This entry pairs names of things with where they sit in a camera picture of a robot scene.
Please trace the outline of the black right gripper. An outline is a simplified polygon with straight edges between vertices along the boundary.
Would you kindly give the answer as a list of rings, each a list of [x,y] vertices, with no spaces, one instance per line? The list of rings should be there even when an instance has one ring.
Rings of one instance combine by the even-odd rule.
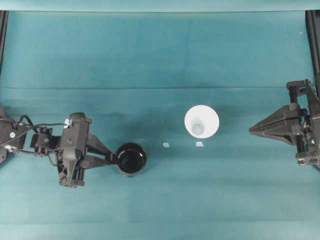
[[[286,84],[290,104],[284,105],[265,119],[249,128],[251,135],[269,138],[295,146],[297,163],[320,169],[320,97],[309,80],[290,81]],[[298,97],[305,95],[307,108],[301,108]],[[272,126],[299,117],[299,126]]]

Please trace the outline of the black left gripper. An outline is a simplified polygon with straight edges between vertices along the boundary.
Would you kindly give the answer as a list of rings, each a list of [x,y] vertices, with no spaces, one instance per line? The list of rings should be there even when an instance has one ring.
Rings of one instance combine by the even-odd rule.
[[[59,184],[68,188],[84,185],[84,169],[93,169],[109,165],[115,155],[96,135],[89,134],[92,119],[86,117],[86,123],[71,125],[67,118],[64,121],[62,136],[57,151]],[[85,156],[86,151],[104,156]]]

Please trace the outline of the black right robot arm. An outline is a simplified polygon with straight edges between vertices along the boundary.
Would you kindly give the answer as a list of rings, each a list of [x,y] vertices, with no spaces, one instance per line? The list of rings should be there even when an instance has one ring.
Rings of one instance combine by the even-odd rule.
[[[308,35],[314,80],[286,84],[290,103],[249,128],[254,136],[274,139],[295,146],[300,166],[320,167],[320,11],[307,10]]]

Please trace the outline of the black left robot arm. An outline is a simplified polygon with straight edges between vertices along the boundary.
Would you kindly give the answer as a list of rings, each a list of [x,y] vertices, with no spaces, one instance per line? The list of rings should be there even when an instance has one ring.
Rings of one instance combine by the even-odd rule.
[[[118,164],[115,154],[91,134],[91,123],[83,112],[74,112],[61,123],[62,135],[55,136],[53,123],[33,124],[26,115],[15,121],[1,109],[0,159],[4,161],[7,153],[47,158],[55,155],[56,160],[50,160],[50,164],[58,170],[59,184],[82,187],[87,169]]]

